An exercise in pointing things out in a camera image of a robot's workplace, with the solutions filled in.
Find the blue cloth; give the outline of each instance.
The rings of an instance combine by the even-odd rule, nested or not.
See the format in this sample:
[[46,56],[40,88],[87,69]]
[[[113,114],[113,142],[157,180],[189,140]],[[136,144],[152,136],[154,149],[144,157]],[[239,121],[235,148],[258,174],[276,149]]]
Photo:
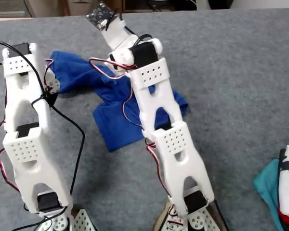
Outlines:
[[271,163],[257,176],[254,186],[262,199],[268,204],[274,223],[279,231],[284,231],[278,217],[277,186],[278,186],[278,159]]
[[[104,102],[93,111],[93,117],[110,151],[143,137],[141,128],[128,122],[121,110],[122,103],[128,98],[131,91],[129,78],[109,79],[76,54],[54,51],[51,58],[54,60],[51,69],[60,81],[59,93],[66,93],[75,88],[90,87],[103,99]],[[113,75],[107,67],[99,66],[99,68],[105,73]],[[153,92],[154,89],[155,86],[149,88],[150,92]],[[188,103],[175,90],[173,95],[184,115]],[[139,107],[134,95],[125,104],[125,113],[131,121],[140,124]],[[168,114],[163,109],[158,109],[155,126],[158,127],[167,122]]]

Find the circuit board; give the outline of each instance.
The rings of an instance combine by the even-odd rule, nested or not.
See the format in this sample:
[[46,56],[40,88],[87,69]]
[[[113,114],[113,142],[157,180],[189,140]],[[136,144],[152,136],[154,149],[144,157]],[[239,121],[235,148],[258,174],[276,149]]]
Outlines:
[[94,9],[86,18],[100,31],[106,28],[107,22],[111,23],[118,17],[118,14],[108,8],[104,3],[100,3],[99,7]]

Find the perforated plate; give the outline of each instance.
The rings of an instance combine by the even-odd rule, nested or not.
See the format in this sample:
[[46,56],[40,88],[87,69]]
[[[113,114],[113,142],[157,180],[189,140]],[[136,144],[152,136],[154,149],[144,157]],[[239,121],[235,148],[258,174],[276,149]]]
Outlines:
[[147,88],[169,78],[169,71],[165,58],[155,63],[129,72],[137,89]]
[[50,227],[52,225],[52,221],[48,220],[40,225],[37,231],[53,231],[53,228]]
[[[27,54],[25,57],[34,66],[36,66],[33,54]],[[29,64],[20,56],[4,59],[3,69],[4,69],[5,75],[13,75],[13,74],[28,72],[32,70]]]
[[74,231],[96,231],[86,210],[81,209],[75,217]]
[[39,156],[38,150],[42,150],[40,140],[40,135],[42,135],[41,128],[32,128],[29,133],[34,133],[34,136],[9,140],[6,135],[3,140],[3,145],[9,158],[16,163],[36,160]]
[[[180,219],[178,217],[173,218],[168,215],[165,219],[165,223],[163,224],[161,231],[187,231],[187,227],[182,227],[181,225],[171,224],[168,222],[171,220],[180,222]],[[196,231],[220,231],[219,227],[217,226],[206,208],[189,214],[188,220],[191,227]]]
[[205,231],[220,231],[206,208],[191,213],[188,215],[188,220],[195,230],[202,230],[205,227]]
[[61,215],[53,219],[53,227],[56,231],[64,231],[67,228],[68,221],[66,216]]
[[168,154],[176,154],[187,146],[186,137],[189,137],[189,131],[187,124],[180,121],[169,130],[159,129],[155,131],[154,136],[157,138],[156,143],[158,143],[160,150],[166,150]]

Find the teal fabric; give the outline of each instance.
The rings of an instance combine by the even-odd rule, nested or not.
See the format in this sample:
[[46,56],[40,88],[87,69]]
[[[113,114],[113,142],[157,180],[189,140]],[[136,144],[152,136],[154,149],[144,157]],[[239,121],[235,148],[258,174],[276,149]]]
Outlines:
[[278,217],[277,185],[278,159],[274,159],[257,176],[253,183],[262,199],[268,204],[274,223],[279,231],[284,231]]

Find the gray carpet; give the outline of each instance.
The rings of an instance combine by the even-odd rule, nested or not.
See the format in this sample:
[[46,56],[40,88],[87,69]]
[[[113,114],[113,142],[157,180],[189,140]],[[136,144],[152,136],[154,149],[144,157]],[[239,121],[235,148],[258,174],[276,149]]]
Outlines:
[[[189,102],[185,116],[232,231],[276,230],[252,180],[289,144],[289,9],[138,13],[124,15],[138,34],[164,45],[171,82]],[[1,22],[0,39],[105,58],[102,35],[82,17]],[[0,67],[0,121],[4,78]],[[100,231],[148,231],[166,200],[144,141],[109,153],[92,117],[94,93],[61,96],[56,105],[84,128],[87,139],[74,190]],[[28,109],[23,122],[33,121]],[[80,134],[52,113],[53,157],[68,183]],[[0,148],[4,132],[0,128]],[[11,165],[4,158],[8,174]],[[0,230],[37,221],[0,175]]]

